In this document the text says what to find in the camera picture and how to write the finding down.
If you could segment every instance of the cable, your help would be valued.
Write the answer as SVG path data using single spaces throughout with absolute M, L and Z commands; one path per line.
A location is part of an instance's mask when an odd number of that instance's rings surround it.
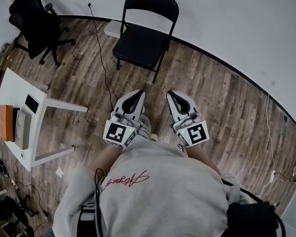
M 274 175 L 281 175 L 282 177 L 284 177 L 284 180 L 283 180 L 283 182 L 286 182 L 287 180 L 290 180 L 290 181 L 292 181 L 291 179 L 291 177 L 286 177 L 286 176 L 284 176 L 283 174 L 281 174 L 281 173 L 278 173 L 278 172 L 276 172 Z
M 47 220 L 48 220 L 48 218 L 46 218 L 45 222 L 41 223 L 38 227 L 36 227 L 35 230 L 34 230 L 34 233 L 36 232 L 36 230 L 37 230 L 40 226 L 44 225 L 44 224 L 47 222 Z
M 89 3 L 88 6 L 90 8 L 91 15 L 94 18 L 94 15 L 93 15 L 92 9 L 91 9 L 91 4 Z M 110 88 L 109 88 L 109 86 L 107 84 L 107 71 L 106 71 L 106 69 L 104 67 L 103 60 L 102 60 L 102 49 L 101 49 L 101 45 L 100 45 L 100 41 L 99 41 L 97 25 L 95 24 L 95 21 L 94 20 L 93 20 L 93 23 L 94 23 L 94 28 L 95 28 L 95 35 L 97 36 L 97 40 L 98 40 L 98 44 L 99 44 L 101 63 L 102 63 L 102 66 L 103 66 L 103 69 L 104 69 L 104 72 L 105 72 L 105 76 L 104 76 L 104 78 L 105 78 L 105 85 L 107 86 L 108 91 L 109 91 L 109 94 L 110 94 L 110 104 L 111 104 L 111 112 L 112 112 L 114 110 L 114 108 L 113 108 L 112 99 L 111 99 L 112 98 L 111 91 L 110 91 Z
M 38 192 L 38 189 L 33 185 L 33 184 L 28 184 L 28 185 L 25 185 L 25 184 L 22 184 L 21 182 L 16 182 L 15 184 L 21 184 L 23 185 L 24 187 L 29 187 L 29 186 L 32 186 L 38 193 L 38 197 L 39 197 L 39 200 L 38 200 L 38 205 L 40 206 L 40 208 L 42 209 L 43 213 L 45 214 L 46 211 L 41 207 L 40 205 L 40 193 Z
M 273 152 L 273 143 L 272 143 L 272 138 L 271 138 L 271 132 L 270 132 L 270 127 L 268 125 L 268 102 L 269 102 L 270 94 L 267 95 L 267 104 L 266 104 L 266 124 L 267 124 L 267 129 L 268 129 L 268 136 L 270 137 L 271 141 L 271 150 L 272 150 L 272 159 L 273 159 L 273 171 L 275 171 L 275 160 L 274 160 L 274 152 Z
M 273 171 L 275 172 L 275 160 L 274 160 L 274 151 L 273 151 L 273 143 L 272 143 L 272 138 L 271 138 L 271 132 L 270 132 L 270 126 L 268 124 L 268 103 L 269 103 L 269 99 L 270 99 L 270 94 L 267 95 L 267 104 L 266 104 L 266 124 L 267 124 L 267 129 L 268 129 L 268 137 L 270 138 L 270 141 L 271 141 L 271 150 L 272 150 L 272 160 L 273 160 Z M 273 181 L 270 181 L 268 182 L 267 184 L 265 184 L 263 187 L 262 187 L 262 191 L 260 193 L 260 196 L 262 195 L 263 193 L 263 190 L 264 188 L 271 184 Z
M 186 148 L 185 146 L 181 145 L 180 143 L 178 144 L 179 149 L 182 149 L 182 152 L 184 152 L 184 149 Z

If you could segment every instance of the orange box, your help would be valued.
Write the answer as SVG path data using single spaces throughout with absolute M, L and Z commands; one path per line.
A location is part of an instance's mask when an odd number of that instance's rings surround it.
M 13 141 L 13 106 L 0 105 L 0 139 Z

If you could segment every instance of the chair seat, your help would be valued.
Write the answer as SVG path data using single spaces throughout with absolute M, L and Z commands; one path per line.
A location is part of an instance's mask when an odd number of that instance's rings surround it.
M 29 57 L 34 59 L 40 55 L 51 43 L 55 42 L 55 39 L 46 36 L 45 38 L 38 38 L 36 40 L 30 40 L 28 43 Z
M 156 66 L 167 37 L 162 32 L 130 24 L 114 47 L 113 54 L 118 59 L 151 69 Z

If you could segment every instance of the gray sweatshirt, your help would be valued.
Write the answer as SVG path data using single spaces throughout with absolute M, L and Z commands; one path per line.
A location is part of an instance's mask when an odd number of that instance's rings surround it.
M 110 237 L 220 237 L 229 187 L 175 147 L 137 136 L 102 183 L 100 208 Z M 56 237 L 76 237 L 82 204 L 95 202 L 94 172 L 71 177 L 54 217 Z

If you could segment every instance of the person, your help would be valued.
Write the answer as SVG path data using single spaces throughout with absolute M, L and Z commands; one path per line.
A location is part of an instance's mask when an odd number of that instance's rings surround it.
M 220 171 L 199 145 L 186 148 L 150 140 L 151 126 L 131 144 L 107 146 L 71 177 L 54 217 L 56 237 L 77 236 L 83 204 L 95 201 L 95 172 L 105 176 L 100 209 L 112 237 L 220 237 L 227 229 L 228 194 Z

